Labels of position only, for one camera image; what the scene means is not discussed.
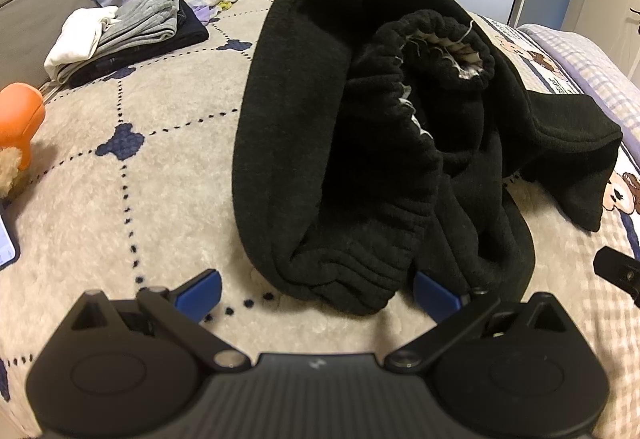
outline fleece blanket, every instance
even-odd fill
[[[231,163],[249,65],[272,1],[241,0],[207,26],[208,41],[60,90],[47,104],[33,143],[31,183],[6,210],[22,254],[0,271],[0,412],[25,437],[38,433],[24,392],[30,365],[86,289],[130,298],[140,287],[173,288],[216,268],[222,300],[202,325],[254,361],[261,351],[374,351],[381,358],[433,326],[403,291],[365,317],[297,301],[274,289],[245,256]],[[518,43],[476,21],[496,43]],[[533,56],[505,51],[531,90],[572,86],[561,69],[547,72]],[[607,321],[609,288],[591,261],[604,244],[632,254],[620,216],[605,211],[600,232],[587,233],[539,185],[511,178],[508,189],[536,249],[525,298],[553,292],[615,385],[622,359],[601,337],[606,329],[625,340],[625,321],[618,313]],[[633,309],[626,307],[627,316]],[[597,436],[636,437],[630,427],[617,427],[615,415],[607,407]]]

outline navy folded garment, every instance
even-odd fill
[[[68,83],[71,88],[84,85],[123,67],[137,64],[150,58],[156,58],[162,54],[183,49],[208,39],[209,32],[207,28],[200,23],[191,8],[183,0],[180,0],[178,30],[173,37],[155,44],[130,47],[98,58],[95,62],[76,70],[69,78]]]

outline black plastic device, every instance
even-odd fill
[[[605,372],[548,293],[479,295],[390,353],[249,358],[174,307],[82,294],[34,362],[43,439],[588,437]]]

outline beige door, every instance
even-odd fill
[[[640,51],[640,0],[584,0],[574,31],[598,44],[625,74]]]

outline beige fur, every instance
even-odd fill
[[[9,195],[18,178],[18,165],[22,159],[22,152],[17,148],[0,149],[0,199]]]

